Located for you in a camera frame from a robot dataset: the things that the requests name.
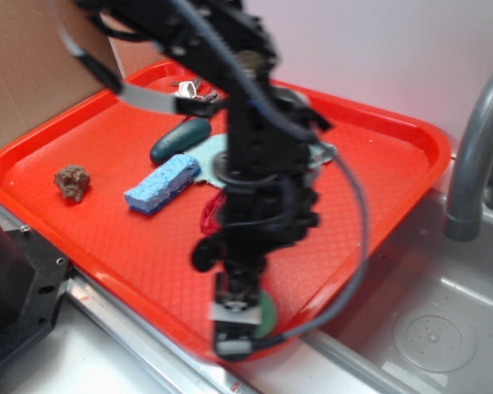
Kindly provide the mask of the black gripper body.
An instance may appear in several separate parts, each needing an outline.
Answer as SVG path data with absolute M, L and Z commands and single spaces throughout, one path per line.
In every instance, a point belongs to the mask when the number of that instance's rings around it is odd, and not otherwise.
M 214 353 L 225 361 L 243 361 L 253 352 L 254 331 L 261 322 L 260 275 L 265 263 L 251 270 L 226 267 L 215 275 L 213 321 Z

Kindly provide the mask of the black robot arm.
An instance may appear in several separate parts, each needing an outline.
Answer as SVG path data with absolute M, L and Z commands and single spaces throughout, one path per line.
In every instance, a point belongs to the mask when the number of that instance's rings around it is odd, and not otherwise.
M 226 110 L 227 148 L 214 160 L 214 173 L 225 184 L 219 230 L 192 254 L 202 272 L 223 264 L 215 279 L 214 353 L 242 361 L 283 343 L 285 335 L 271 337 L 265 330 L 260 276 L 269 253 L 293 246 L 319 222 L 308 165 L 310 148 L 329 123 L 295 93 L 270 83 L 274 47 L 239 1 L 81 1 L 79 7 L 107 36 L 150 41 L 225 92 L 221 103 L 162 99 L 119 80 L 91 55 L 76 53 L 130 105 L 200 117 Z

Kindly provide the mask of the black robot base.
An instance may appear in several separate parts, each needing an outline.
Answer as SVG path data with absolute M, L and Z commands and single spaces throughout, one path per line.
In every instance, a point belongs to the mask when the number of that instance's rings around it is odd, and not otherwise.
M 54 329 L 69 270 L 37 231 L 0 226 L 0 368 Z

